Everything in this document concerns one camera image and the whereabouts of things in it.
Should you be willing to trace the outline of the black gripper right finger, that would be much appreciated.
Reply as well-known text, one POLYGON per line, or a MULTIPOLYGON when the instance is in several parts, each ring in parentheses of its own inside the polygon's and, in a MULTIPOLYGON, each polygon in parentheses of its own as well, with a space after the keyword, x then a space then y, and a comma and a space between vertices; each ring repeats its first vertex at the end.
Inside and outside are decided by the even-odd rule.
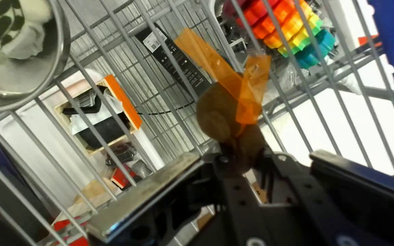
POLYGON ((394 246, 394 176, 326 150, 271 156, 277 246, 394 246))

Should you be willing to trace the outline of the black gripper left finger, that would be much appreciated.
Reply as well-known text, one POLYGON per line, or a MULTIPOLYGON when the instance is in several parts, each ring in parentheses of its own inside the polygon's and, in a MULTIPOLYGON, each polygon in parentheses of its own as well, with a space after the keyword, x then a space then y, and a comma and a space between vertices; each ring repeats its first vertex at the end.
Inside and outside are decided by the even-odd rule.
POLYGON ((221 153, 180 156, 105 205, 88 221, 89 246, 169 243, 204 206, 219 201, 215 167, 228 163, 221 153))

